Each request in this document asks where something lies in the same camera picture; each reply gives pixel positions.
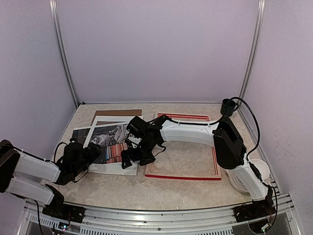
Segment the red wooden picture frame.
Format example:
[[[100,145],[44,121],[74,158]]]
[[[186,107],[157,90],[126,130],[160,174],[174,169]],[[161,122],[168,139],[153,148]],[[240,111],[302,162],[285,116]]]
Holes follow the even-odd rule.
[[[213,131],[217,123],[209,116],[167,113],[162,126],[165,142],[156,146],[156,160],[148,164],[145,176],[179,180],[221,180],[216,159]]]

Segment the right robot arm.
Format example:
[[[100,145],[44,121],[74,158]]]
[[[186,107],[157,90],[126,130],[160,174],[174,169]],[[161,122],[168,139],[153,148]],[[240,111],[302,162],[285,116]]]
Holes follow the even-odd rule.
[[[215,148],[217,164],[233,172],[252,199],[251,204],[235,208],[237,218],[245,220],[277,214],[278,200],[275,190],[262,179],[260,170],[249,159],[255,149],[246,149],[243,138],[230,119],[232,113],[238,109],[236,100],[246,103],[237,96],[224,99],[221,106],[222,116],[217,121],[183,122],[167,115],[144,121],[135,116],[126,129],[140,141],[133,143],[129,139],[125,140],[128,148],[121,152],[121,167],[126,169],[134,162],[138,162],[140,166],[153,163],[156,160],[153,149],[156,146],[166,149],[164,142],[182,141],[209,145]]]

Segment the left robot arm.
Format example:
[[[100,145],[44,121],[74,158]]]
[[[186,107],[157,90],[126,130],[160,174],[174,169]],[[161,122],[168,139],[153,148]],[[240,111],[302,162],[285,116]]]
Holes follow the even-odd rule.
[[[43,185],[30,179],[40,178],[48,183],[64,186],[101,155],[98,144],[87,147],[71,140],[64,147],[63,156],[56,162],[41,159],[14,147],[8,140],[0,142],[0,191],[32,199],[44,205],[43,213],[59,218],[70,213],[63,195],[49,184]]]

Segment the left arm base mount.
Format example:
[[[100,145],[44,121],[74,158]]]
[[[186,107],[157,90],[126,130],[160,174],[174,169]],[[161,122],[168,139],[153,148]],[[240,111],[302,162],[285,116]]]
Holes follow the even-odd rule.
[[[79,206],[64,204],[61,209],[44,206],[43,214],[66,220],[68,222],[82,223],[86,209]]]

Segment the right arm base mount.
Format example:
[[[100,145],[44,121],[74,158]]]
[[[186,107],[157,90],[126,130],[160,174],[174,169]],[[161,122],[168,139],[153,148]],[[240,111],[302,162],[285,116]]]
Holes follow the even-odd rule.
[[[244,204],[233,209],[236,222],[244,222],[276,213],[275,207],[256,206],[254,204]]]

